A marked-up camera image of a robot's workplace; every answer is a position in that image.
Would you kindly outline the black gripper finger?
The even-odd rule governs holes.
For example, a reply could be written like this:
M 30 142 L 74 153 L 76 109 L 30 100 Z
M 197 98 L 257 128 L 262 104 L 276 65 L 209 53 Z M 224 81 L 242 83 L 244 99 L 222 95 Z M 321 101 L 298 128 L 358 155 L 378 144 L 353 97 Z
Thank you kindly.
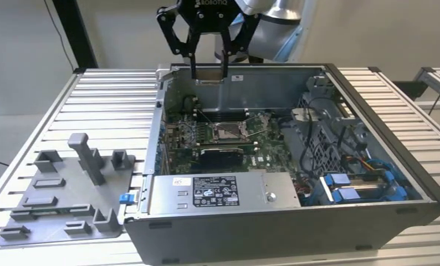
M 256 28 L 260 23 L 261 15 L 245 15 L 242 14 L 242 25 L 236 37 L 232 39 L 229 33 L 229 25 L 232 24 L 236 15 L 228 15 L 220 17 L 220 35 L 222 41 L 221 49 L 221 78 L 228 76 L 228 63 L 229 57 L 236 55 L 237 52 L 245 52 L 248 50 L 249 43 L 253 38 Z
M 196 68 L 196 50 L 200 41 L 200 31 L 194 22 L 198 21 L 198 10 L 194 4 L 174 4 L 169 7 L 160 7 L 157 9 L 157 22 L 161 32 L 164 34 L 168 46 L 174 55 L 181 55 L 185 64 L 190 66 L 192 79 L 197 79 Z M 182 42 L 174 32 L 173 25 L 181 16 L 188 24 L 186 40 Z

